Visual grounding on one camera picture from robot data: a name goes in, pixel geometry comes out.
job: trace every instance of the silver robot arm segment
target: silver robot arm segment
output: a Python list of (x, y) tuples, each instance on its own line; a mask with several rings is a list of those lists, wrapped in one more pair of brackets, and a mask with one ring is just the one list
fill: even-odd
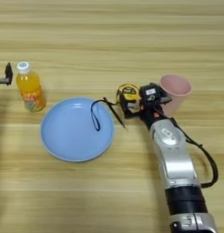
[(169, 119), (154, 122), (150, 136), (165, 186), (172, 233), (218, 233), (186, 150), (186, 138)]

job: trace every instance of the tape measure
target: tape measure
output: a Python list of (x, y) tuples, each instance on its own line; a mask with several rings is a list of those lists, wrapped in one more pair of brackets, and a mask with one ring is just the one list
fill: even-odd
[(117, 102), (122, 107), (125, 118), (138, 116), (140, 112), (139, 88), (132, 84), (124, 84), (117, 90)]

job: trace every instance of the orange juice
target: orange juice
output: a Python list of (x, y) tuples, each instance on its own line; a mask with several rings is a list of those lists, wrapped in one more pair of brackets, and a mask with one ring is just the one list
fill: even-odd
[(31, 70), (27, 62), (19, 63), (17, 69), (16, 83), (25, 102), (25, 107), (30, 112), (42, 110), (46, 105), (46, 100), (40, 85), (39, 76)]

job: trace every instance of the black cable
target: black cable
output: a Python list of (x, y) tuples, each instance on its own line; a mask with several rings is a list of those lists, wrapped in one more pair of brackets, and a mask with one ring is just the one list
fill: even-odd
[(97, 116), (95, 115), (94, 113), (94, 105), (98, 102), (104, 102), (107, 104), (107, 106), (109, 107), (109, 109), (111, 110), (111, 112), (114, 114), (114, 116), (116, 117), (117, 121), (122, 125), (122, 127), (125, 127), (124, 123), (122, 122), (122, 120), (120, 119), (119, 115), (117, 114), (117, 112), (115, 111), (115, 109), (113, 108), (113, 106), (116, 106), (118, 104), (118, 102), (116, 102), (115, 104), (114, 103), (111, 103), (109, 102), (105, 97), (103, 99), (99, 99), (99, 100), (96, 100), (93, 102), (93, 104), (91, 105), (91, 116), (92, 116), (92, 120), (93, 120), (93, 123), (94, 123), (94, 127), (96, 129), (96, 131), (100, 131), (101, 129), (101, 125), (100, 125), (100, 122), (97, 118)]
[(211, 181), (207, 182), (207, 183), (202, 183), (201, 187), (206, 188), (206, 187), (212, 187), (215, 183), (217, 183), (218, 179), (219, 179), (219, 171), (218, 171), (218, 166), (217, 163), (215, 162), (215, 160), (213, 159), (213, 157), (210, 155), (210, 153), (203, 147), (202, 144), (198, 144), (196, 141), (194, 141), (187, 133), (185, 133), (185, 131), (178, 125), (177, 121), (175, 120), (175, 118), (169, 118), (167, 116), (165, 116), (163, 113), (161, 113), (160, 111), (158, 111), (157, 109), (155, 109), (155, 111), (157, 111), (162, 117), (169, 119), (173, 125), (175, 127), (177, 127), (179, 130), (181, 130), (181, 132), (184, 134), (184, 136), (186, 137), (186, 141), (191, 144), (194, 145), (196, 147), (198, 147), (206, 156), (206, 158), (208, 159), (211, 169), (212, 169), (212, 179)]

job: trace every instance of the wood grain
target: wood grain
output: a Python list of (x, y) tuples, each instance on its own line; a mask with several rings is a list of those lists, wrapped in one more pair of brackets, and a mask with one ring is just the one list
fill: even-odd
[[(47, 107), (26, 112), (15, 82), (0, 86), (0, 233), (169, 232), (168, 210), (148, 132), (115, 121), (110, 149), (87, 163), (57, 160), (42, 147), (46, 111), (72, 96), (113, 100), (124, 83), (180, 74), (194, 91), (179, 123), (219, 165), (204, 190), (224, 233), (224, 0), (0, 0), (0, 76), (27, 60), (42, 78)], [(210, 168), (189, 151), (202, 180)]]

